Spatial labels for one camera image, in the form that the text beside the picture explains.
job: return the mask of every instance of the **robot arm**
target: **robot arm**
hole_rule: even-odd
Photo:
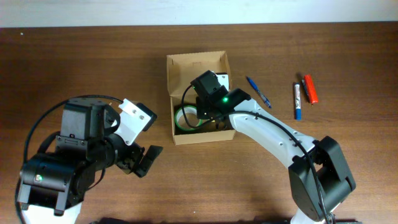
[[[292,196],[298,206],[291,223],[322,222],[325,216],[319,195],[323,196],[325,212],[330,213],[355,189],[343,152],[331,137],[317,141],[288,127],[244,91],[228,92],[211,71],[196,78],[191,85],[198,94],[198,118],[230,123],[232,128],[253,138],[288,168]],[[315,174],[312,161],[323,166]]]
[[[150,146],[144,155],[134,141],[157,116],[126,99],[119,107],[120,115],[93,98],[68,100],[61,131],[50,135],[22,167],[17,201],[26,223],[74,223],[98,170],[100,180],[114,164],[126,174],[147,174],[162,147]],[[55,152],[46,153],[53,140]]]

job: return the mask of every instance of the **roll of tape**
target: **roll of tape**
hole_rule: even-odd
[[[187,116],[189,114],[194,114],[195,117],[197,116],[197,108],[194,107],[194,106],[190,106],[190,105],[184,106],[184,111],[185,111],[185,115],[187,115]],[[184,128],[184,127],[182,127],[183,124],[186,124],[185,119],[182,119],[183,124],[178,123],[182,117],[183,117],[183,113],[182,113],[182,110],[180,108],[180,109],[177,110],[177,112],[174,115],[174,123],[175,123],[175,125],[177,125],[177,127],[179,129],[183,130],[183,131],[193,131],[194,130],[193,128]],[[199,119],[198,123],[196,125],[192,124],[191,122],[190,122],[190,124],[191,125],[195,125],[195,126],[199,126],[199,125],[202,124],[202,122],[203,121],[201,119]]]

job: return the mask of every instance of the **marker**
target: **marker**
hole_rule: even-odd
[[[261,93],[261,91],[258,89],[257,85],[254,83],[254,81],[249,77],[246,77],[246,79],[249,81],[250,85],[254,88],[254,90],[257,92],[257,94],[261,97],[263,102],[271,109],[272,108],[271,102],[266,98],[266,96],[264,96],[264,94]]]
[[[315,91],[315,86],[313,85],[311,75],[304,75],[303,86],[305,89],[305,93],[308,96],[308,100],[313,105],[314,103],[318,103],[318,95]]]
[[[295,110],[295,115],[296,115],[296,120],[301,120],[301,102],[300,102],[300,84],[296,83],[294,84],[294,98],[295,98],[295,104],[296,104],[296,110]]]

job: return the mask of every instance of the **white base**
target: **white base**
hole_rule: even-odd
[[[26,224],[71,224],[75,223],[79,216],[82,202],[66,209],[63,216],[54,216],[54,209],[29,205],[28,210],[22,211]]]

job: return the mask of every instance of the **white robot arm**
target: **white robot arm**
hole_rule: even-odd
[[[289,171],[290,187],[298,210],[292,224],[324,222],[356,187],[352,173],[338,143],[331,137],[317,141],[302,134],[263,110],[257,102],[240,89],[231,92],[218,83],[216,75],[207,71],[191,82],[198,94],[198,118],[230,123],[271,154]],[[313,163],[323,165],[316,171]]]

